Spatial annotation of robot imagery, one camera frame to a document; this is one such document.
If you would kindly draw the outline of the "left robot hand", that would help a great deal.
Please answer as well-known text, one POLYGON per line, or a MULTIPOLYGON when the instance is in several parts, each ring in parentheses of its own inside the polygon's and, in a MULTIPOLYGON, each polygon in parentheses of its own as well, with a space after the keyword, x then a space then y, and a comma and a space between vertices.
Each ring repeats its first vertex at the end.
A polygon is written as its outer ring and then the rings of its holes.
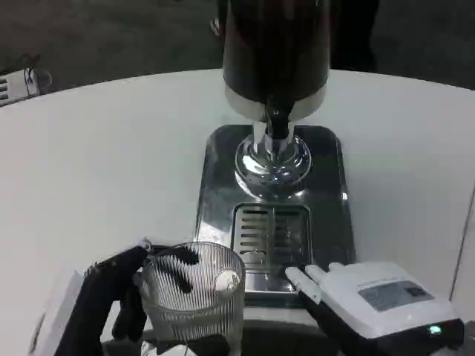
POLYGON ((210 242, 147 240, 74 273, 46 309, 31 355, 105 355, 102 342, 119 304, 114 343, 150 343, 156 355, 239 355, 245 268, 210 242))

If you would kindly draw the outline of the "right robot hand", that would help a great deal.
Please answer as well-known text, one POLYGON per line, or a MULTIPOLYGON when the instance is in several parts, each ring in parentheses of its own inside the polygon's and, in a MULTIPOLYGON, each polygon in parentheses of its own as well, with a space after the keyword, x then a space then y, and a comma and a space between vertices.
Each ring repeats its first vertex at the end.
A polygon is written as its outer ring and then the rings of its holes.
POLYGON ((340 355, 457 355, 465 324, 449 299, 391 262, 287 267, 309 315, 340 355))

